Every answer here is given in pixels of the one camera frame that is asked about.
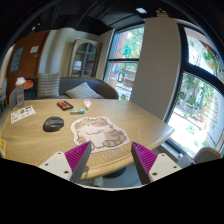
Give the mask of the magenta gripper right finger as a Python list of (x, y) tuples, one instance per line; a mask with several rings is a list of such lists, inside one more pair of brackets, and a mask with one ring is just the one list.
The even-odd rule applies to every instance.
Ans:
[(180, 170), (180, 167), (165, 153), (156, 154), (136, 142), (132, 143), (131, 153), (143, 185)]

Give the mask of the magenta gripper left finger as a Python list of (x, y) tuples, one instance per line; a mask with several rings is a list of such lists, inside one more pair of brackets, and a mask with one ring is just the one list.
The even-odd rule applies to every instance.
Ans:
[(73, 183), (78, 183), (92, 150), (88, 141), (63, 153), (56, 152), (40, 168)]

